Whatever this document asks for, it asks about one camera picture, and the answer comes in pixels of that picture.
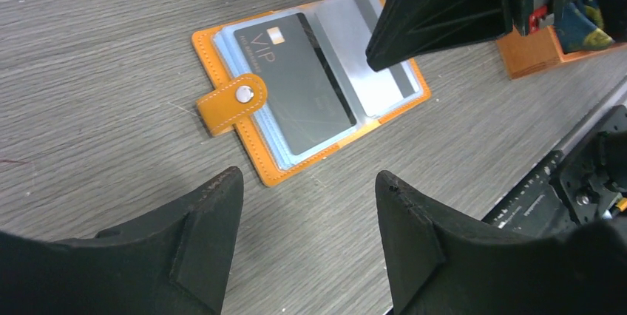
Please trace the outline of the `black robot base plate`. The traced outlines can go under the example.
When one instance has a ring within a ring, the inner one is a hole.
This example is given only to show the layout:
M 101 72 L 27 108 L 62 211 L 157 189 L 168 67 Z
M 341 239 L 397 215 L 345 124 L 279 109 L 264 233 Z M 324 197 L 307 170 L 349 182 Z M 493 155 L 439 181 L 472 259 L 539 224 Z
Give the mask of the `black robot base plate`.
M 626 107 L 612 107 L 570 147 L 550 152 L 483 218 L 530 237 L 626 215 Z

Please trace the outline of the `silver magnetic stripe card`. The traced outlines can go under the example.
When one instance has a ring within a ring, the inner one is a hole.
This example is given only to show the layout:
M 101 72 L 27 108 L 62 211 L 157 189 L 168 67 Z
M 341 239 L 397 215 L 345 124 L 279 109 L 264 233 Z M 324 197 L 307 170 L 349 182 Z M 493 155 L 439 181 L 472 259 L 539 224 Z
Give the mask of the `silver magnetic stripe card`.
M 382 8 L 380 0 L 324 0 L 315 9 L 350 96 L 369 118 L 380 118 L 425 94 L 409 61 L 379 71 L 367 63 L 366 49 Z

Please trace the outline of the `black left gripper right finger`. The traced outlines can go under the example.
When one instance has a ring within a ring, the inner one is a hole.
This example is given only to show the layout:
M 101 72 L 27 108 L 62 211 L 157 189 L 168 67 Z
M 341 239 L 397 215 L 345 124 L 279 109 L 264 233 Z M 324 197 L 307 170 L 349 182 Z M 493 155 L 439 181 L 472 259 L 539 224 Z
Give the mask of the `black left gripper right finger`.
M 388 171 L 376 207 L 394 314 L 624 314 L 626 219 L 534 238 L 438 202 Z

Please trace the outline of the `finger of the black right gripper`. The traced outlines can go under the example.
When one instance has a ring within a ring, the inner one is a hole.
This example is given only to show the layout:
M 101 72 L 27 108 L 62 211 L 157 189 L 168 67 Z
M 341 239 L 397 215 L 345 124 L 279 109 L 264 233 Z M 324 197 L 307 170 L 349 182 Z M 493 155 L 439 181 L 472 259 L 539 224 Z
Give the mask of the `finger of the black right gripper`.
M 386 0 L 365 51 L 383 70 L 426 53 L 485 41 L 512 31 L 509 0 Z

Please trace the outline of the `black VIP credit card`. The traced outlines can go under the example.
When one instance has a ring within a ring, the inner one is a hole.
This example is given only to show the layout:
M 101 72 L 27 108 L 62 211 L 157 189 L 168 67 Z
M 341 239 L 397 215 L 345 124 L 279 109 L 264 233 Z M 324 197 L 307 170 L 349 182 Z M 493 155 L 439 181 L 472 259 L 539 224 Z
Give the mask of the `black VIP credit card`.
M 248 68 L 269 92 L 271 124 L 293 161 L 350 133 L 357 119 L 307 16 L 280 13 L 229 29 Z

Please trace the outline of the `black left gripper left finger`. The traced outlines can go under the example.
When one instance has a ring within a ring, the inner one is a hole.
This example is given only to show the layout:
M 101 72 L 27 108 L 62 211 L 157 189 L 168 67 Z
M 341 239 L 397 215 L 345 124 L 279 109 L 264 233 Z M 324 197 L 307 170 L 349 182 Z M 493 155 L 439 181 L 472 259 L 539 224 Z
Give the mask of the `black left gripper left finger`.
M 219 314 L 243 209 L 229 167 L 90 239 L 1 234 L 3 314 Z

